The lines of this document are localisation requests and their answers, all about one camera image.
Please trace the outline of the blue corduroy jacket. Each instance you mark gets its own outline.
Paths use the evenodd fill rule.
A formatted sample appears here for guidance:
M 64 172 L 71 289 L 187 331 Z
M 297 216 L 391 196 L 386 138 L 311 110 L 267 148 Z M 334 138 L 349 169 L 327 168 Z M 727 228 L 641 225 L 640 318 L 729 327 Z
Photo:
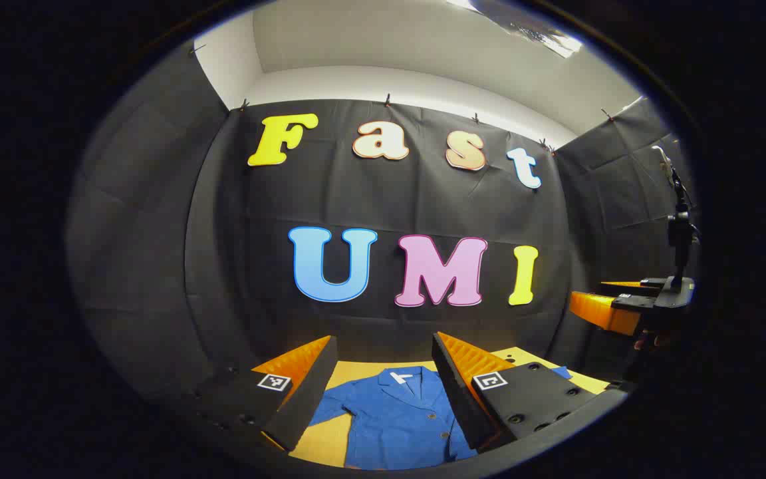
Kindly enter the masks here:
M 422 469 L 477 454 L 439 373 L 423 366 L 386 368 L 327 389 L 292 453 L 359 470 Z

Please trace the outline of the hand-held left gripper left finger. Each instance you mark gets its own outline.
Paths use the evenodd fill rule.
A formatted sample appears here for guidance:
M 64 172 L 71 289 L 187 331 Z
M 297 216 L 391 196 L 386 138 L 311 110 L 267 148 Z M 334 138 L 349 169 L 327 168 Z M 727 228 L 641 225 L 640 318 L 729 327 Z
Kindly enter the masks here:
M 188 394 L 188 416 L 235 450 L 295 449 L 337 364 L 337 338 L 321 337 L 252 369 L 228 367 Z

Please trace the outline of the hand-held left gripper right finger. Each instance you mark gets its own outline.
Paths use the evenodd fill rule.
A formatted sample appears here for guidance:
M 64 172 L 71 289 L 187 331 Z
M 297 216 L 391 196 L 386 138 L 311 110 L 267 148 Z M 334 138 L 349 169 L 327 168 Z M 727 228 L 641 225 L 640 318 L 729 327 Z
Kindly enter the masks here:
M 576 434 L 627 398 L 625 389 L 592 393 L 541 362 L 515 365 L 441 331 L 432 358 L 466 442 L 480 454 L 535 434 Z

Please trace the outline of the ceiling light panel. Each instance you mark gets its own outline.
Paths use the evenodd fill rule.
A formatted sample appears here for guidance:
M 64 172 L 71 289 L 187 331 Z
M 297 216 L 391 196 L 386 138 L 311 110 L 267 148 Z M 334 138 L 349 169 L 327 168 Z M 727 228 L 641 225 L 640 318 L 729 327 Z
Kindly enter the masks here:
M 568 59 L 582 49 L 583 42 L 550 24 L 515 0 L 444 0 L 460 9 L 477 13 L 501 27 L 505 33 L 542 45 Z

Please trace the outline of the black backdrop cloth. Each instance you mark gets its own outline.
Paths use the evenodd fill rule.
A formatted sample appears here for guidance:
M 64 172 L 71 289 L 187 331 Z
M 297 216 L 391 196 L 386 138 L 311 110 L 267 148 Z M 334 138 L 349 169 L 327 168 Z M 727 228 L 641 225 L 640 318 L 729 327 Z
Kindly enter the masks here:
M 555 155 L 428 107 L 230 110 L 184 45 L 89 143 L 70 275 L 100 350 L 151 399 L 328 335 L 343 361 L 425 361 L 443 331 L 592 369 L 569 290 L 674 272 L 651 144 L 690 179 L 646 101 Z

